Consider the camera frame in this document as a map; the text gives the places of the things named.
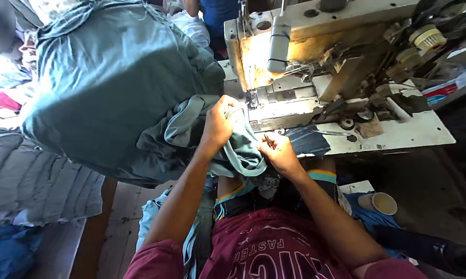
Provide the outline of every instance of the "hand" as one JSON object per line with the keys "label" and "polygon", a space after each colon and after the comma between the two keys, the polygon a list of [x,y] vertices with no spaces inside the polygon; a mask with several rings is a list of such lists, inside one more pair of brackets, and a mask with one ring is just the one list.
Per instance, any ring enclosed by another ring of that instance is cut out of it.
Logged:
{"label": "hand", "polygon": [[304,168],[298,162],[297,155],[288,137],[273,132],[267,132],[266,135],[273,142],[274,149],[269,147],[264,135],[262,135],[261,142],[256,147],[267,156],[280,174],[292,180],[298,174],[305,173]]}
{"label": "hand", "polygon": [[230,139],[235,123],[240,116],[239,112],[235,112],[226,119],[224,114],[231,107],[239,106],[240,104],[236,99],[223,95],[215,106],[207,111],[204,134],[202,134],[202,138],[200,139],[198,150],[211,159],[217,154],[219,149]]}

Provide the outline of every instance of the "blue shirt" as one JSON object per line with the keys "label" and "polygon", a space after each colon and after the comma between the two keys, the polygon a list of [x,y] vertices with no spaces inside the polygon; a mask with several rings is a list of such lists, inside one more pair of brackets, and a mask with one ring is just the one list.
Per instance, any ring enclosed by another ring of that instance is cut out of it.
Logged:
{"label": "blue shirt", "polygon": [[200,0],[204,23],[212,37],[224,37],[224,22],[238,17],[237,0]]}

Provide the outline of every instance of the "maroon t-shirt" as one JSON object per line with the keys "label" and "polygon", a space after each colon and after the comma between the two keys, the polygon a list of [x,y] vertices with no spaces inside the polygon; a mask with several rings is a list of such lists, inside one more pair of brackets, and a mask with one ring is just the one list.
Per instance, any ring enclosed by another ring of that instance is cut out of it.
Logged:
{"label": "maroon t-shirt", "polygon": [[[327,247],[318,241],[313,222],[272,207],[215,223],[213,251],[200,279],[284,278],[351,279]],[[183,278],[182,247],[173,240],[144,245],[125,278]],[[371,265],[366,279],[426,279],[405,260]]]}

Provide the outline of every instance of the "machine knob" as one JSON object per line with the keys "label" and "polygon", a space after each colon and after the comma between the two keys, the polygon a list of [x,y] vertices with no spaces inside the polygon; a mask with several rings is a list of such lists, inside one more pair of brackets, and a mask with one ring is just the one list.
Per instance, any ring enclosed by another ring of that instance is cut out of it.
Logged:
{"label": "machine knob", "polygon": [[347,5],[347,0],[321,0],[319,9],[322,12],[336,12],[343,10]]}

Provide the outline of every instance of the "bundle of fabric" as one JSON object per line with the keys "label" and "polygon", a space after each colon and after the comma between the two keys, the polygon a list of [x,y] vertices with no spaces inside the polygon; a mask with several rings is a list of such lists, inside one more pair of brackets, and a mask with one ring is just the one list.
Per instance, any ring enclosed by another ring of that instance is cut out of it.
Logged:
{"label": "bundle of fabric", "polygon": [[0,223],[37,226],[102,212],[104,176],[0,129]]}
{"label": "bundle of fabric", "polygon": [[0,278],[21,279],[35,263],[42,228],[0,226]]}
{"label": "bundle of fabric", "polygon": [[224,71],[141,0],[90,0],[38,31],[38,97],[23,107],[25,136],[120,181],[155,187],[145,129],[195,94],[221,95]]}

